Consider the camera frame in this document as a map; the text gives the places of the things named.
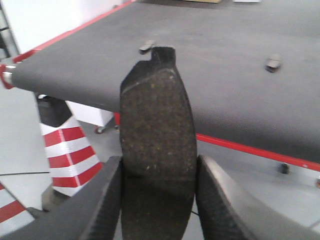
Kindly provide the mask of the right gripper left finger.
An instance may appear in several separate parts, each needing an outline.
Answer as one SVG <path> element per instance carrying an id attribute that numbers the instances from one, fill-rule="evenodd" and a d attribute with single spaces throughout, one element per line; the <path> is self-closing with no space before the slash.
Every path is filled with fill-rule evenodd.
<path id="1" fill-rule="evenodd" d="M 4 240 L 112 240 L 121 209 L 122 163 L 112 156 L 80 191 Z"/>

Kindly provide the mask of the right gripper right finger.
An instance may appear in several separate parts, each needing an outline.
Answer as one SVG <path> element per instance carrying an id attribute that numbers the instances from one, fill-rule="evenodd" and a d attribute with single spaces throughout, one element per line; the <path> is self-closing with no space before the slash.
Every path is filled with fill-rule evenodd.
<path id="1" fill-rule="evenodd" d="M 273 210 L 211 157 L 197 158 L 196 204 L 206 240 L 318 240 L 320 233 Z"/>

